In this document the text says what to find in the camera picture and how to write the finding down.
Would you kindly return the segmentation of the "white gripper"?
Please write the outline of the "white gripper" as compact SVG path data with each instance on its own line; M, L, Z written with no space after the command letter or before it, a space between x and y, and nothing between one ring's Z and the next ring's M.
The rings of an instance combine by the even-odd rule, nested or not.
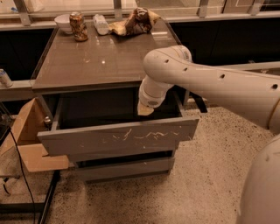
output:
M141 86L139 88L139 103L137 104L137 114L139 116L149 116L164 101L166 91L160 87Z

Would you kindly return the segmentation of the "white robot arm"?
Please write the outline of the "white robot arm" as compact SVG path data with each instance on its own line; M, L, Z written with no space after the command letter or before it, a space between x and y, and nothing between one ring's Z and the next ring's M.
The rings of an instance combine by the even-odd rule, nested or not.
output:
M250 166L236 224L280 224L280 77L194 64L183 45L148 52L143 70L146 76L137 105L140 116L151 114L167 91L179 86L276 135Z

